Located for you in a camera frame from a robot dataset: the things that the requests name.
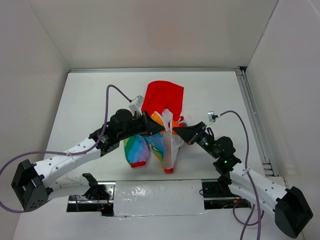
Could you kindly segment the rainbow red white jacket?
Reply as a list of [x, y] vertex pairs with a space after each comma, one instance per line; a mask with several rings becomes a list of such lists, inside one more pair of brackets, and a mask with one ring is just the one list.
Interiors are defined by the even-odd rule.
[[157, 80], [148, 84], [142, 104], [146, 111], [165, 131], [144, 137], [131, 136], [123, 141], [126, 161], [131, 168], [145, 166], [153, 154], [166, 174], [174, 172], [174, 165], [184, 141], [174, 131], [174, 127], [186, 127], [190, 117], [182, 113], [184, 87], [175, 83]]

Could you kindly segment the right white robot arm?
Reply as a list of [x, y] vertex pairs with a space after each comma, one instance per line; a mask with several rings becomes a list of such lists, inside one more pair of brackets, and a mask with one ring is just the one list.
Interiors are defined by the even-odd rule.
[[220, 174], [218, 190], [223, 196], [240, 196], [269, 214], [275, 225], [288, 237], [297, 238], [313, 212], [303, 192], [274, 183], [245, 165], [235, 156], [230, 137], [215, 139], [206, 132], [206, 125], [174, 127], [173, 131], [188, 145], [198, 144], [215, 159], [213, 166]]

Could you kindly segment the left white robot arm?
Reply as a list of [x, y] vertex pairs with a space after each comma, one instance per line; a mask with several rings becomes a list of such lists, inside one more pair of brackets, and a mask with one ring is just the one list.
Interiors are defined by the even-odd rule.
[[84, 173], [79, 178], [68, 180], [66, 184], [59, 178], [114, 151], [124, 139], [135, 135], [149, 137], [164, 129], [145, 111], [142, 114], [132, 114], [127, 109], [119, 109], [106, 125], [62, 154], [54, 153], [50, 158], [35, 163], [28, 159], [20, 162], [11, 187], [25, 212], [34, 211], [48, 200], [57, 198], [64, 187], [81, 187], [81, 194], [92, 200], [97, 197], [99, 187], [91, 174]]

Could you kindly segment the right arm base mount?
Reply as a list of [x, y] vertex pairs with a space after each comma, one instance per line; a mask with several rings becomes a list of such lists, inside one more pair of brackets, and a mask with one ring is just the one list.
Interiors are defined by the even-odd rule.
[[202, 189], [199, 190], [199, 194], [203, 197], [205, 210], [251, 208], [251, 204], [246, 199], [231, 193], [217, 180], [202, 181]]

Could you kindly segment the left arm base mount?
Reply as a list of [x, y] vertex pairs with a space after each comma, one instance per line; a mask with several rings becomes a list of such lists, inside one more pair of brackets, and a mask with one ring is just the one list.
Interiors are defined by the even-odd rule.
[[97, 212], [105, 217], [114, 216], [115, 182], [98, 182], [95, 190], [84, 194], [70, 195], [67, 202], [67, 213]]

